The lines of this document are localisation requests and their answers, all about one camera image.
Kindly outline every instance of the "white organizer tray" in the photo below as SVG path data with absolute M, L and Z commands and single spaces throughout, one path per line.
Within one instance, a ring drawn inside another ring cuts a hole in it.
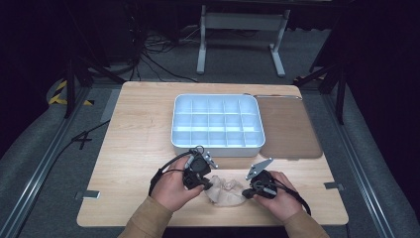
M 246 94 L 181 94 L 171 141 L 177 155 L 202 146 L 212 157 L 254 157 L 265 142 L 256 99 Z

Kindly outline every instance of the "person's left hand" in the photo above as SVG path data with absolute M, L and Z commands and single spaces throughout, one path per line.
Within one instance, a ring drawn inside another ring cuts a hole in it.
M 185 169 L 188 159 L 189 157 L 186 156 L 172 163 L 167 170 L 179 171 L 163 174 L 151 194 L 153 199 L 172 212 L 179 210 L 186 202 L 198 196 L 204 188 L 204 185 L 191 190 L 184 187 L 183 172 L 180 171 Z

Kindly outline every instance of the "tan sleeve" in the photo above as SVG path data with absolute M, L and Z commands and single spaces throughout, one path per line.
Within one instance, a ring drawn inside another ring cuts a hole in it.
M 172 214 L 173 212 L 148 196 L 127 222 L 119 238 L 161 237 Z
M 304 210 L 284 221 L 290 238 L 328 238 L 327 232 Z

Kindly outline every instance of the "person's right hand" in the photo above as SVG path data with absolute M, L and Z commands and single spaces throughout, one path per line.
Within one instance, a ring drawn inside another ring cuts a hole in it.
M 281 181 L 288 188 L 296 190 L 296 188 L 294 188 L 284 173 L 273 171 L 270 171 L 269 173 L 275 179 Z M 271 211 L 271 213 L 281 222 L 284 222 L 287 218 L 303 210 L 302 204 L 300 204 L 296 198 L 280 188 L 277 189 L 277 196 L 274 199 L 268 199 L 259 195 L 254 195 L 254 200 Z

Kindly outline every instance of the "yellow tape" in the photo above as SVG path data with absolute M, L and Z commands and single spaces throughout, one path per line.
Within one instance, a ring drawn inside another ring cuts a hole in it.
M 60 99 L 59 95 L 61 94 L 62 90 L 67 86 L 67 80 L 63 79 L 62 82 L 58 85 L 58 87 L 55 90 L 55 93 L 52 96 L 52 99 L 50 99 L 49 104 L 67 104 L 66 99 Z M 83 105 L 85 106 L 93 106 L 95 103 L 94 100 L 86 100 L 84 101 Z

